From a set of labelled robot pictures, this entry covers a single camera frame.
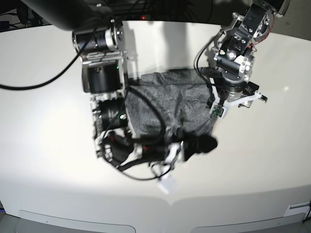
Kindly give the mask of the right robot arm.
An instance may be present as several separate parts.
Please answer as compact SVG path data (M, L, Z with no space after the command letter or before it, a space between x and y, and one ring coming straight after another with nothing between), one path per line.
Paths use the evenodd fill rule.
M77 58L82 60L84 91L91 94L96 153L119 172L140 164L159 164L168 170L181 156L214 150L218 142L208 135L183 134L166 138L166 124L160 112L126 82L122 24L109 13L93 11L82 0L27 0L25 4L52 25L72 31ZM160 124L153 136L133 138L128 126L128 94L143 101Z

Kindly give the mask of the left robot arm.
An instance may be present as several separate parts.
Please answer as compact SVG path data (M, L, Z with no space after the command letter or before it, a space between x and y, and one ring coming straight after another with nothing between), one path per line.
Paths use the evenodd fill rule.
M253 101L267 101L259 86L250 82L255 46L272 30L275 17L286 14L288 0L255 0L245 15L233 13L229 26L213 40L216 77L211 77L214 101L211 112L221 117L233 106L249 108Z

